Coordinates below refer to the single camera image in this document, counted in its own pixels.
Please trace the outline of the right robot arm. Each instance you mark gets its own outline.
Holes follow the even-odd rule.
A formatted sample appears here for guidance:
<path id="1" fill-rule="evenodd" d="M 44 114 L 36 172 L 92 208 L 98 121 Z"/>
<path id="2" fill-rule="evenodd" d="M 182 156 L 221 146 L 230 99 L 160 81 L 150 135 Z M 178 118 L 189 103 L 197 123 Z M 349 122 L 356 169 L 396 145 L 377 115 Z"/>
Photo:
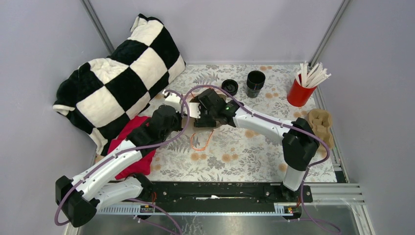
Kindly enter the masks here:
<path id="1" fill-rule="evenodd" d="M 213 89 L 204 90 L 190 102 L 197 104 L 200 113 L 195 119 L 195 127 L 229 125 L 255 131 L 281 144 L 287 169 L 280 186 L 280 196 L 288 202 L 300 198 L 306 169 L 320 146 L 305 119 L 286 121 L 256 113 L 234 99 L 226 102 Z"/>

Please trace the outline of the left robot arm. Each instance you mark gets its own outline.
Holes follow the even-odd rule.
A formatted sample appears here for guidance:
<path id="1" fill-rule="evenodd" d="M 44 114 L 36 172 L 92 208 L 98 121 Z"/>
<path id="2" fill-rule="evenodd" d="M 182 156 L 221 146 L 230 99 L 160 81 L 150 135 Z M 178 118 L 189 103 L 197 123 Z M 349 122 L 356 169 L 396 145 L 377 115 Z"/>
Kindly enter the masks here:
<path id="1" fill-rule="evenodd" d="M 131 164 L 167 144 L 172 132 L 181 130 L 182 115 L 174 107 L 162 105 L 98 164 L 72 178 L 60 177 L 55 182 L 56 225 L 61 225 L 60 212 L 72 226 L 80 227 L 99 210 L 113 204 L 131 198 L 148 200 L 152 183 L 143 175 L 136 174 L 111 185 L 107 183 Z"/>

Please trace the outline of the peach paper bag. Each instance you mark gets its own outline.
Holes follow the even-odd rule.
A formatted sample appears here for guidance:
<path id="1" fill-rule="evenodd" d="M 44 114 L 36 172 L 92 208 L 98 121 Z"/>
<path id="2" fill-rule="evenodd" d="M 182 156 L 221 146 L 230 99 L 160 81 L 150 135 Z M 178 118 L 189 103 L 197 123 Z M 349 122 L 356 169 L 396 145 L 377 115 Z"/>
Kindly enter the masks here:
<path id="1" fill-rule="evenodd" d="M 186 96 L 186 104 L 189 107 L 190 127 L 193 134 L 190 137 L 190 147 L 195 151 L 204 151 L 209 145 L 213 132 L 221 125 L 232 123 L 231 118 L 225 115 L 227 96 L 215 89 L 206 89 L 200 93 L 190 92 Z M 197 147 L 195 139 L 199 133 L 208 132 L 209 136 L 204 146 Z"/>

